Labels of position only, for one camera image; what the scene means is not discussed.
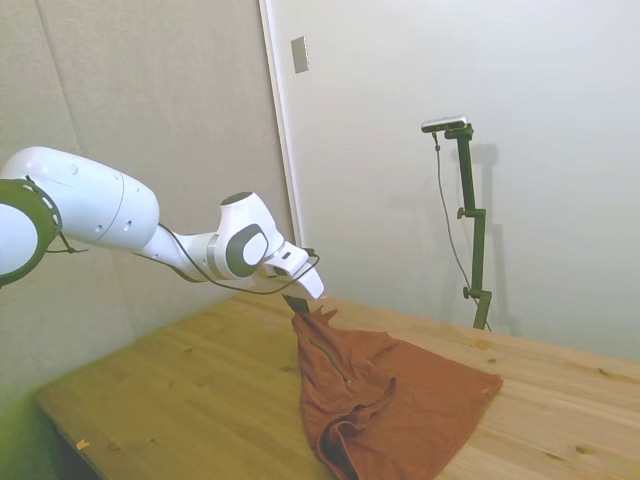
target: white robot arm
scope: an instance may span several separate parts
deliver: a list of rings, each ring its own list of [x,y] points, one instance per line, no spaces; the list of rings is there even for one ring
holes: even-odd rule
[[[284,239],[255,193],[233,195],[221,210],[217,232],[179,235],[159,223],[154,193],[128,175],[50,148],[21,150],[0,173],[0,286],[33,270],[63,233],[165,264],[192,282],[234,288],[224,282],[251,278],[255,293],[322,294],[309,252]]]

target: orange cloth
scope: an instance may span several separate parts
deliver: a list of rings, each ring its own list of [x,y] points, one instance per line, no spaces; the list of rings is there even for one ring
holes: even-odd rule
[[[502,379],[386,333],[334,329],[336,313],[292,320],[311,447],[341,480],[433,479]]]

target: white wall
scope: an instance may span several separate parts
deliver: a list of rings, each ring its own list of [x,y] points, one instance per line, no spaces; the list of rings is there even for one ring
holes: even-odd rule
[[[640,359],[638,2],[268,3],[304,233],[330,294],[472,323],[419,131],[462,113],[494,329]],[[301,35],[311,69],[295,75]],[[470,269],[471,221],[453,222]]]

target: wooden table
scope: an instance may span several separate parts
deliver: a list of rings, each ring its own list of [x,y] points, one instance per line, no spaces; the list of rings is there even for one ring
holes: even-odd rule
[[[336,326],[386,330],[505,379],[439,480],[640,479],[640,365],[322,303],[340,310]],[[331,478],[300,419],[291,316],[281,297],[240,295],[66,376],[40,404],[104,478]]]

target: fabric fold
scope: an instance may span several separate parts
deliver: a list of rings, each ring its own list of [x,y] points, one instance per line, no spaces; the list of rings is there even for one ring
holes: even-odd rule
[[[473,433],[502,379],[386,333],[298,314],[309,444],[341,480],[430,480]]]

